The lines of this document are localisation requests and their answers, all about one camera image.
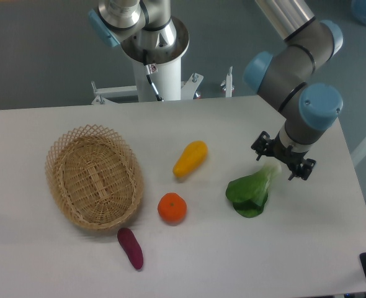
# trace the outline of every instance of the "table surface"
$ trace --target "table surface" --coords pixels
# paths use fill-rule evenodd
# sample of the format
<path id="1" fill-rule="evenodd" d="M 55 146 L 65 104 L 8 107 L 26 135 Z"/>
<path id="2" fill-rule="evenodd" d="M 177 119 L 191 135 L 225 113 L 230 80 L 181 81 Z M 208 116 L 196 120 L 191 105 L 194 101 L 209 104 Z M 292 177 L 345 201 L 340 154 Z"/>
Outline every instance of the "table surface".
<path id="1" fill-rule="evenodd" d="M 339 122 L 310 150 L 308 181 L 276 180 L 262 215 L 245 219 L 225 198 L 251 174 L 250 149 L 284 119 L 262 99 L 202 99 L 0 111 L 0 297 L 305 297 L 366 291 L 366 208 Z M 136 272 L 115 235 L 86 233 L 53 202 L 45 158 L 63 133 L 86 124 L 118 131 L 145 177 L 129 227 L 144 253 Z M 204 140 L 206 162 L 183 183 L 182 149 Z M 159 199 L 177 192 L 187 217 L 171 227 Z"/>

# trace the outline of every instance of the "green vegetable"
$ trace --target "green vegetable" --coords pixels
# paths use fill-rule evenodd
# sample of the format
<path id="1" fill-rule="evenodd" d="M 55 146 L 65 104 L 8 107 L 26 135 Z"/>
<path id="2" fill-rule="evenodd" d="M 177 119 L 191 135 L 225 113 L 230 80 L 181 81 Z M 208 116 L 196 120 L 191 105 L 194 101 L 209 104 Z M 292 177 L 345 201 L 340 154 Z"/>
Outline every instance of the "green vegetable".
<path id="1" fill-rule="evenodd" d="M 252 218 L 256 217 L 259 214 L 263 213 L 264 206 L 267 202 L 267 199 L 269 197 L 269 194 L 266 193 L 266 195 L 263 198 L 262 205 L 259 207 L 255 203 L 251 202 L 251 200 L 245 202 L 245 203 L 233 203 L 233 207 L 235 211 L 237 211 L 238 214 L 242 215 L 243 217 Z"/>
<path id="2" fill-rule="evenodd" d="M 270 184 L 280 172 L 280 163 L 275 160 L 269 161 L 258 172 L 230 182 L 226 197 L 242 216 L 258 216 L 264 210 Z"/>

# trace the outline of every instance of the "gray floor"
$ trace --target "gray floor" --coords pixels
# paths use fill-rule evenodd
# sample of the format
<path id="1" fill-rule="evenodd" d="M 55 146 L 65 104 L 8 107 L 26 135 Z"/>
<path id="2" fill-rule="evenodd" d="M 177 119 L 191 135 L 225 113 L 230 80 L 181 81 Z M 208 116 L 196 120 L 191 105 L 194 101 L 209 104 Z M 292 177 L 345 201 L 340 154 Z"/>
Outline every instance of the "gray floor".
<path id="1" fill-rule="evenodd" d="M 86 105 L 98 88 L 134 85 L 121 48 L 107 48 L 87 22 L 97 0 L 0 2 L 0 109 Z M 345 36 L 342 50 L 310 80 L 340 90 L 340 116 L 349 150 L 366 136 L 366 27 L 349 0 L 307 0 L 318 19 L 331 19 Z M 233 65 L 234 95 L 253 92 L 241 76 L 257 53 L 278 53 L 283 41 L 253 0 L 172 0 L 172 13 L 190 32 L 182 78 L 205 76 L 203 97 L 222 96 L 220 82 Z M 366 158 L 357 167 L 366 200 Z"/>

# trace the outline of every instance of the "purple sweet potato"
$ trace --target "purple sweet potato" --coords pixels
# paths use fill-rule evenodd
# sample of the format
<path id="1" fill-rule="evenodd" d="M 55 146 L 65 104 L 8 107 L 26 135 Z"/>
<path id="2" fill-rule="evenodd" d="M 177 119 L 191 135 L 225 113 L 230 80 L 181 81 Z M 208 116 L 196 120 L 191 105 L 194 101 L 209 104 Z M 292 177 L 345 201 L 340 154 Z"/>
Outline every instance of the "purple sweet potato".
<path id="1" fill-rule="evenodd" d="M 129 228 L 121 228 L 118 231 L 117 239 L 123 250 L 125 250 L 132 266 L 136 270 L 143 267 L 143 253 L 133 232 Z"/>

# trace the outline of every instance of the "wicker basket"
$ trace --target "wicker basket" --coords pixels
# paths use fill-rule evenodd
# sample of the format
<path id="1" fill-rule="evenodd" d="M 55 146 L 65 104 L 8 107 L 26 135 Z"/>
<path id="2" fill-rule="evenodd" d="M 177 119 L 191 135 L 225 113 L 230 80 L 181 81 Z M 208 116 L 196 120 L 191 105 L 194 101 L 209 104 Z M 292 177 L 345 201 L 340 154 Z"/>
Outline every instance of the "wicker basket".
<path id="1" fill-rule="evenodd" d="M 89 230 L 126 222 L 143 196 L 139 164 L 122 137 L 97 125 L 74 129 L 55 142 L 45 165 L 62 213 Z"/>

